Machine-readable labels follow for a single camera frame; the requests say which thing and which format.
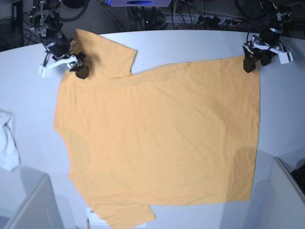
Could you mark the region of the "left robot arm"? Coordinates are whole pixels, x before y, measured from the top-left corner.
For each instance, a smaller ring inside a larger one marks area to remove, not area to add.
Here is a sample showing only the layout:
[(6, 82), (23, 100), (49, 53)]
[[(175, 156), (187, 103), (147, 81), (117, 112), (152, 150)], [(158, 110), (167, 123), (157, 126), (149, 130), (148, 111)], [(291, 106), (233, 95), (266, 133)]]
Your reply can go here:
[(266, 66), (271, 63), (274, 56), (278, 56), (281, 64), (293, 61), (291, 51), (287, 50), (280, 40), (284, 32), (284, 24), (291, 21), (290, 8), (271, 3), (267, 0), (261, 1), (261, 7), (265, 15), (259, 15), (258, 20), (266, 19), (259, 35), (249, 38), (243, 44), (244, 62), (243, 67), (247, 73), (256, 69), (256, 63)]

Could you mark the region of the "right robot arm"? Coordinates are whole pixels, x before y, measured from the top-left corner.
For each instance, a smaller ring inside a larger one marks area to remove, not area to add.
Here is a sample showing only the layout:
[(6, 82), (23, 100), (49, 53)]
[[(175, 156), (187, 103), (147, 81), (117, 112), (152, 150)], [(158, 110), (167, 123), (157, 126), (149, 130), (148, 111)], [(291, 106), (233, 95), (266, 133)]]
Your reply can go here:
[(89, 75), (89, 68), (85, 65), (86, 55), (83, 52), (72, 52), (73, 40), (69, 40), (62, 32), (64, 22), (79, 19), (87, 10), (89, 1), (72, 1), (72, 7), (82, 6), (82, 10), (72, 18), (62, 18), (59, 8), (61, 0), (34, 0), (30, 12), (30, 31), (37, 34), (46, 49), (46, 56), (39, 66), (39, 73), (46, 76), (48, 70), (64, 65), (74, 72), (78, 78), (85, 79)]

